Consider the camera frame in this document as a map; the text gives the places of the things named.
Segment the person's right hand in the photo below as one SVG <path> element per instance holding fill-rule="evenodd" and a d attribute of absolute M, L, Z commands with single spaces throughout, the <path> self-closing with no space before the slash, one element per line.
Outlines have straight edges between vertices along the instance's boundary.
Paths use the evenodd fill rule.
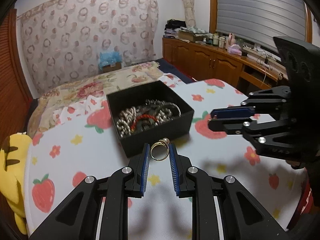
<path fill-rule="evenodd" d="M 297 161 L 286 160 L 286 163 L 289 164 L 294 170 L 300 170 L 305 168 L 305 163 L 300 163 Z"/>

